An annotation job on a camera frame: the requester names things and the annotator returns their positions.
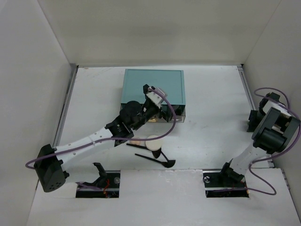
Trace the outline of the clear acrylic drawer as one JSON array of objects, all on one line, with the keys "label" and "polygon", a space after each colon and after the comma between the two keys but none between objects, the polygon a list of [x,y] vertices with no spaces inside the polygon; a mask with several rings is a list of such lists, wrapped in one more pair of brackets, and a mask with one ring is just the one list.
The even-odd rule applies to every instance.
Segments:
[{"label": "clear acrylic drawer", "polygon": [[[186,117],[185,105],[178,105],[178,116],[176,116],[176,122],[184,122]],[[161,112],[148,120],[148,122],[166,122],[161,115]]]}]

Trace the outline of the teal drawer organizer box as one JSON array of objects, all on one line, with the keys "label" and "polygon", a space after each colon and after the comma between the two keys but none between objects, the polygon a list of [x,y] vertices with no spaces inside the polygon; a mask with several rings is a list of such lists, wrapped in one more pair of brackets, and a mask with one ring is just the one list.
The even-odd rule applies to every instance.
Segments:
[{"label": "teal drawer organizer box", "polygon": [[184,71],[182,70],[146,70],[126,69],[122,87],[121,103],[145,102],[143,86],[162,89],[167,93],[167,100],[172,105],[186,105]]}]

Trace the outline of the beige makeup sponge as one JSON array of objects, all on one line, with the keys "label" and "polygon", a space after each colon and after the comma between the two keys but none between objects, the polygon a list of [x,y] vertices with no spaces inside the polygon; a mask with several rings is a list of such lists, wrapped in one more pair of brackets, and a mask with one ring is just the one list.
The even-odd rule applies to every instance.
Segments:
[{"label": "beige makeup sponge", "polygon": [[137,139],[138,140],[131,140],[131,141],[129,141],[129,143],[132,145],[145,145],[144,140],[141,140],[139,137]]}]

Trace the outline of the thin black makeup brush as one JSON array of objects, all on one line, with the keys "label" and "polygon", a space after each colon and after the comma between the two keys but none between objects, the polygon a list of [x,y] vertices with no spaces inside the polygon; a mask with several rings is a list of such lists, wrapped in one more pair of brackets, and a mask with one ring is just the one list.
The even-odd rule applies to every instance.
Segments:
[{"label": "thin black makeup brush", "polygon": [[131,143],[127,143],[127,146],[131,146],[131,147],[135,147],[135,148],[140,148],[140,149],[145,149],[148,150],[147,147],[143,146],[143,145],[135,145],[135,144],[131,144]]}]

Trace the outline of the white round powder puff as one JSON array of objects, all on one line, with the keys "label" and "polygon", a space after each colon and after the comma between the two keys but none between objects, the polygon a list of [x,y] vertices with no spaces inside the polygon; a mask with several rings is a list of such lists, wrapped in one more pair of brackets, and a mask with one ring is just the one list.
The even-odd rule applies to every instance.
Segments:
[{"label": "white round powder puff", "polygon": [[155,139],[155,140],[150,140],[152,138],[157,138],[158,136],[156,135],[151,135],[149,137],[147,137],[147,141],[145,141],[145,146],[148,150],[150,151],[158,151],[163,144],[163,140],[162,139]]}]

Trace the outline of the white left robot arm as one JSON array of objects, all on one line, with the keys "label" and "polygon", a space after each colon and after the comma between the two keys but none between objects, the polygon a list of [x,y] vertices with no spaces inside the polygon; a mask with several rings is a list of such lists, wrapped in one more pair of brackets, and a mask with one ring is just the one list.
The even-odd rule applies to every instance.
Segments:
[{"label": "white left robot arm", "polygon": [[163,115],[162,103],[169,107],[173,118],[175,110],[167,100],[167,94],[160,88],[143,86],[145,102],[130,101],[119,115],[95,133],[67,145],[52,147],[43,146],[34,160],[26,163],[26,167],[35,170],[45,193],[62,187],[70,177],[68,169],[77,161],[92,155],[96,151],[115,148],[127,141],[140,141],[134,137],[134,131],[143,126],[156,115]]}]

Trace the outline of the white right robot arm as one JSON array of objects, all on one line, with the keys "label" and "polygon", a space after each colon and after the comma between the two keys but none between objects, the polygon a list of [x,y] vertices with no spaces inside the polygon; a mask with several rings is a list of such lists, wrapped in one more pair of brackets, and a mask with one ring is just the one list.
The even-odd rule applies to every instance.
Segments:
[{"label": "white right robot arm", "polygon": [[233,182],[241,182],[254,161],[282,153],[300,125],[300,119],[289,112],[289,105],[280,102],[279,94],[266,94],[258,110],[252,110],[249,114],[247,131],[252,132],[252,143],[224,164],[218,174],[219,183],[230,186]]}]

